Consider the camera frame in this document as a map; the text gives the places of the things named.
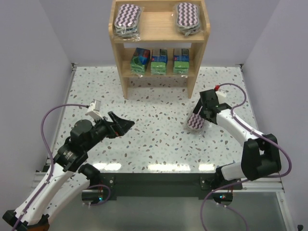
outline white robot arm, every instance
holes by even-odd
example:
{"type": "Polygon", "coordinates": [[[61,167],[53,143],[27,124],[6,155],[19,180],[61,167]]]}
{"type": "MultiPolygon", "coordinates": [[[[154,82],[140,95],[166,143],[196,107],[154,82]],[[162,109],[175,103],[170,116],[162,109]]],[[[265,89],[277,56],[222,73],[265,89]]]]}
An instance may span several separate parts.
{"type": "Polygon", "coordinates": [[[218,188],[223,181],[241,178],[256,180],[279,172],[281,161],[278,148],[264,142],[258,136],[265,137],[274,143],[277,143],[276,137],[255,130],[236,113],[232,113],[228,104],[219,102],[221,97],[217,90],[202,91],[194,113],[198,112],[201,118],[226,129],[243,146],[243,154],[241,162],[216,168],[215,178],[211,184],[212,189],[218,188]]]}
{"type": "MultiPolygon", "coordinates": [[[[235,179],[247,178],[256,180],[281,170],[279,151],[273,145],[264,142],[260,137],[277,143],[275,136],[264,135],[254,130],[235,113],[231,113],[231,107],[226,103],[220,103],[220,94],[216,90],[207,90],[200,93],[200,100],[194,109],[201,118],[225,128],[243,146],[242,161],[216,168],[214,178],[211,181],[211,189],[216,189],[222,184],[235,179]],[[250,133],[243,128],[243,124],[252,130],[250,133]]],[[[54,157],[54,170],[47,172],[39,186],[32,192],[27,200],[15,211],[7,211],[3,219],[11,226],[17,224],[18,231],[47,231],[50,222],[56,214],[79,192],[88,188],[90,180],[99,175],[99,170],[89,164],[82,165],[88,158],[87,151],[104,138],[123,136],[134,125],[133,121],[124,120],[109,112],[113,122],[108,122],[99,113],[100,102],[93,101],[88,109],[88,114],[94,119],[95,125],[88,120],[80,120],[70,132],[64,145],[54,157]],[[79,186],[74,189],[64,190],[62,185],[69,179],[78,178],[79,186]],[[57,192],[61,192],[61,200],[57,202],[57,208],[46,213],[46,208],[57,192]],[[33,200],[25,213],[25,207],[33,200]]]]}
{"type": "Polygon", "coordinates": [[[88,158],[87,152],[104,138],[112,139],[125,135],[135,124],[133,121],[117,117],[113,112],[108,113],[112,119],[112,122],[108,122],[99,113],[100,105],[100,101],[94,100],[88,107],[87,113],[94,119],[95,124],[89,120],[77,121],[70,132],[70,137],[65,140],[54,157],[53,169],[49,168],[43,180],[25,202],[16,210],[9,210],[3,215],[3,219],[12,227],[18,231],[47,231],[51,219],[61,208],[79,192],[88,188],[90,180],[99,175],[99,170],[92,165],[82,165],[88,158]],[[57,202],[58,208],[50,214],[44,214],[52,198],[72,177],[80,178],[79,186],[61,192],[62,198],[57,202]]]}

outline black bracket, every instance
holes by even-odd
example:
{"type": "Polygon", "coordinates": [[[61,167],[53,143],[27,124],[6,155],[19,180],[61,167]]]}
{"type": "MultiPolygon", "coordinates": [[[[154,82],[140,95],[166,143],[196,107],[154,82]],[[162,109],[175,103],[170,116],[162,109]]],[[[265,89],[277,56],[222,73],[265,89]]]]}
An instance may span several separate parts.
{"type": "MultiPolygon", "coordinates": [[[[264,137],[277,143],[277,138],[272,134],[264,137]]],[[[241,167],[249,180],[279,172],[281,170],[279,150],[260,138],[249,139],[244,143],[241,167]],[[264,150],[264,154],[260,155],[260,150],[264,150]]]]}
{"type": "MultiPolygon", "coordinates": [[[[204,197],[212,191],[214,173],[101,173],[99,179],[111,189],[109,200],[118,196],[204,197]]],[[[223,182],[220,186],[235,182],[223,182]]],[[[103,191],[103,198],[108,191],[103,191]]]]}
{"type": "Polygon", "coordinates": [[[231,107],[226,103],[219,104],[218,96],[214,89],[205,90],[200,92],[200,100],[196,105],[197,107],[203,107],[199,115],[201,118],[217,124],[217,114],[225,109],[231,109],[231,107]]]}

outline green box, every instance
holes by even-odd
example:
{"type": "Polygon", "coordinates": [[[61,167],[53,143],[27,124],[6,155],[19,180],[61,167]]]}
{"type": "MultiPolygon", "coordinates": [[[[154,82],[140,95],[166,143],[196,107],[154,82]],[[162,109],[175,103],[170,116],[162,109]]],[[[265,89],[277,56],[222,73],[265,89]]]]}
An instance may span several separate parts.
{"type": "Polygon", "coordinates": [[[150,61],[150,50],[136,48],[130,61],[130,71],[132,74],[144,75],[150,61]]]}
{"type": "Polygon", "coordinates": [[[166,75],[168,52],[165,49],[153,49],[151,58],[151,74],[166,75]]]}
{"type": "Polygon", "coordinates": [[[173,52],[173,73],[186,75],[189,70],[189,50],[176,48],[173,52]]]}

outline terrazzo tabletop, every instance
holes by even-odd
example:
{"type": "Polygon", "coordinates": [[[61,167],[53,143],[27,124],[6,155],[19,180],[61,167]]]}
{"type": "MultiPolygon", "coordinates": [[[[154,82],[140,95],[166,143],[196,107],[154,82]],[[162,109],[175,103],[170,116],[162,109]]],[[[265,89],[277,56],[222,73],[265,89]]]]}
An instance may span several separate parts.
{"type": "MultiPolygon", "coordinates": [[[[123,137],[104,139],[88,152],[87,163],[101,172],[212,173],[217,166],[238,162],[242,147],[225,129],[207,123],[202,132],[187,130],[185,122],[199,99],[199,92],[217,84],[231,82],[245,89],[238,67],[201,67],[191,99],[187,97],[183,77],[130,78],[128,100],[123,98],[116,67],[78,67],[68,103],[89,105],[100,100],[101,114],[113,111],[117,116],[135,121],[123,137]]],[[[234,106],[243,100],[233,86],[224,86],[226,102],[234,106]]],[[[256,128],[249,101],[235,110],[238,116],[256,128]]],[[[53,155],[71,127],[81,119],[92,118],[86,109],[65,109],[53,155]]]]}

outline gray wall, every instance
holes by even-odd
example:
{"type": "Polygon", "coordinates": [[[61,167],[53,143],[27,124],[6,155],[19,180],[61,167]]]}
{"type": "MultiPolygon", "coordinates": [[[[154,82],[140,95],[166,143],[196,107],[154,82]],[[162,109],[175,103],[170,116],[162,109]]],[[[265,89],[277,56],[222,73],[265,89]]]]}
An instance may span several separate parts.
{"type": "MultiPolygon", "coordinates": [[[[69,60],[115,64],[108,36],[112,0],[40,0],[69,60]]],[[[207,0],[211,35],[203,64],[243,64],[279,0],[207,0]]]]}
{"type": "Polygon", "coordinates": [[[293,170],[282,182],[296,224],[306,228],[307,9],[307,0],[280,0],[244,65],[244,79],[260,129],[275,134],[292,159],[293,170]]]}
{"type": "MultiPolygon", "coordinates": [[[[47,152],[40,122],[63,103],[71,64],[39,0],[6,0],[0,7],[0,215],[28,197],[47,152]]],[[[45,131],[51,141],[59,113],[45,131]]],[[[0,219],[0,230],[10,227],[0,219]]]]}

